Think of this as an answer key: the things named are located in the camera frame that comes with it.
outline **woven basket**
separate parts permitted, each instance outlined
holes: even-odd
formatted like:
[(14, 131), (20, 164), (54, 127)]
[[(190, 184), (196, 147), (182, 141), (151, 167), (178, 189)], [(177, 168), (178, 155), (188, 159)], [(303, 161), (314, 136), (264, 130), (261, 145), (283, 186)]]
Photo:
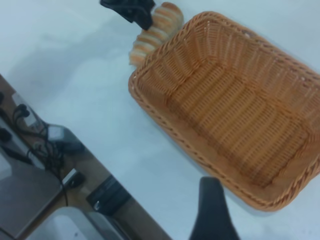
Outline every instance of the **woven basket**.
[(139, 105), (254, 208), (289, 204), (320, 169), (320, 76), (215, 12), (130, 77)]

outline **black cable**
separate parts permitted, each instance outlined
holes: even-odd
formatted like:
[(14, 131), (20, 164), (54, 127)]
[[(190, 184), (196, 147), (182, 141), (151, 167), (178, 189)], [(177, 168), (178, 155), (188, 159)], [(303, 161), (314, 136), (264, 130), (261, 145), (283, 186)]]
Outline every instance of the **black cable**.
[(2, 227), (0, 227), (0, 232), (4, 233), (4, 235), (8, 236), (9, 238), (11, 238), (12, 240), (16, 240), (16, 238), (14, 236), (12, 236), (9, 232), (7, 232), (6, 230), (4, 230)]
[(48, 128), (49, 127), (48, 127), (48, 124), (46, 124), (42, 120), (41, 120), (41, 123), (43, 125), (43, 129), (40, 131), (40, 133), (24, 130), (19, 126), (18, 121), (20, 119), (26, 118), (29, 114), (30, 113), (27, 110), (27, 107), (25, 105), (20, 104), (19, 106), (17, 106), (14, 109), (13, 114), (12, 114), (13, 125), (17, 129), (17, 131), (20, 132), (21, 134), (42, 139), (44, 141), (44, 148), (45, 148), (46, 152), (42, 151), (42, 149), (34, 149), (32, 147), (27, 151), (26, 156), (28, 158), (30, 158), (29, 155), (30, 155), (30, 153), (32, 153), (38, 159), (44, 161), (45, 170), (51, 172), (58, 179), (59, 183), (61, 184), (62, 192), (63, 192), (64, 198), (65, 198), (65, 205), (68, 206), (69, 205), (68, 195), (67, 195), (66, 188), (65, 188), (64, 183), (61, 178), (61, 168), (63, 167), (63, 156), (64, 155), (62, 152), (59, 152), (58, 148), (55, 146), (54, 143), (52, 143), (51, 141), (48, 140), (48, 134), (49, 134)]

